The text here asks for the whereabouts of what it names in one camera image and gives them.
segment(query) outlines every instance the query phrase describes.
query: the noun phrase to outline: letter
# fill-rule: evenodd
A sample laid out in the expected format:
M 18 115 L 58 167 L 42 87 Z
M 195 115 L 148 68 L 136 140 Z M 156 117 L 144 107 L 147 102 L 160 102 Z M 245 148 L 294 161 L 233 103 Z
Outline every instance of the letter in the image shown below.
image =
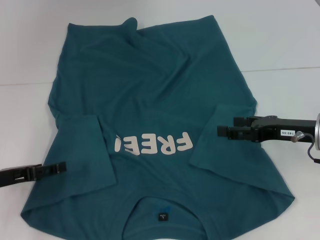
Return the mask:
M 116 135 L 115 143 L 114 143 L 114 151 L 117 153 L 121 149 L 121 139 L 118 135 Z
M 149 139 L 149 141 L 143 141 L 141 145 L 150 148 L 142 148 L 141 153 L 156 154 L 158 152 L 156 135 L 154 133 L 144 133 L 142 134 L 142 138 Z
M 162 136 L 158 136 L 158 140 L 163 144 L 161 146 L 161 152 L 163 154 L 171 155 L 176 152 L 175 140 L 171 135 L 168 136 L 168 141 L 166 141 Z
M 193 148 L 193 144 L 192 144 L 192 141 L 189 137 L 189 134 L 187 132 L 183 132 L 182 133 L 182 138 L 179 138 L 176 140 L 176 143 L 177 144 L 185 144 L 185 145 L 182 145 L 182 146 L 178 146 L 177 149 L 178 151 L 185 151 L 185 150 L 188 150 L 188 149 L 192 149 Z
M 131 142 L 130 144 L 124 144 L 125 151 L 134 155 L 140 155 L 138 140 L 136 136 L 126 136 L 123 138 L 124 142 Z

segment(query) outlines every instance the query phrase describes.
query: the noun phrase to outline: white table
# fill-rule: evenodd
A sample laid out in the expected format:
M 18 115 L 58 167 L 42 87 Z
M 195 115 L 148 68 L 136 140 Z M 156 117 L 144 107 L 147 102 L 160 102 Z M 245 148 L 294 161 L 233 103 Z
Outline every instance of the white table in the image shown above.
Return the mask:
M 314 0 L 1 0 L 0 169 L 44 161 L 57 133 L 47 100 L 69 22 L 117 25 L 136 17 L 144 28 L 208 15 L 217 19 L 258 101 L 257 115 L 315 120 L 320 7 Z M 308 158 L 308 146 L 263 143 L 296 200 L 239 240 L 320 238 L 320 164 Z M 21 219 L 31 187 L 28 182 L 0 189 L 1 239 L 57 239 Z

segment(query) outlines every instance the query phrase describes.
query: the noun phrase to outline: t-shirt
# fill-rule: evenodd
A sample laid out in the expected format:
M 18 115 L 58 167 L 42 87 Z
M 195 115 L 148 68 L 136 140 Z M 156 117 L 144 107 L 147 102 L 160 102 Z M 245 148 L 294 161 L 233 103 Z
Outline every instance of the t-shirt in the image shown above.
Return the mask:
M 217 136 L 256 100 L 213 16 L 137 30 L 69 24 L 57 135 L 21 213 L 68 240 L 229 240 L 294 200 L 259 143 Z

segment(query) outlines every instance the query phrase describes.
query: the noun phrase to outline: cable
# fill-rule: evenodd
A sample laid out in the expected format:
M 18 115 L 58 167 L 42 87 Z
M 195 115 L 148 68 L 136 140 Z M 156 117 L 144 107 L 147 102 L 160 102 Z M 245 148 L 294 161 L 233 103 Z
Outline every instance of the cable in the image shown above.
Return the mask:
M 315 145 L 315 138 L 314 138 L 314 136 L 312 136 L 310 133 L 305 133 L 305 132 L 304 132 L 303 134 L 304 134 L 305 136 L 311 138 L 311 140 L 312 140 L 312 144 L 311 144 L 311 146 L 308 148 L 308 151 L 307 151 L 308 156 L 309 156 L 315 163 L 320 164 L 320 159 L 318 159 L 318 158 L 313 158 L 313 157 L 311 156 L 311 153 L 310 153 L 311 149 L 312 149 L 313 146 Z

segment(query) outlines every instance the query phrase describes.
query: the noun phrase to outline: metal cylinder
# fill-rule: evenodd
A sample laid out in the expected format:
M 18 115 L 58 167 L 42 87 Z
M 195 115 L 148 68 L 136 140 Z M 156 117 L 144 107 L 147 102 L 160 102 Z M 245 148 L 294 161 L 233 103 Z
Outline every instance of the metal cylinder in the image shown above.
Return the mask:
M 320 150 L 320 113 L 318 114 L 318 117 L 316 118 L 315 122 L 315 128 L 314 128 L 314 139 L 315 139 L 315 148 L 317 150 Z
M 305 134 L 302 131 L 297 131 L 295 135 L 291 137 L 291 142 L 296 143 L 300 139 L 303 139 L 305 137 Z

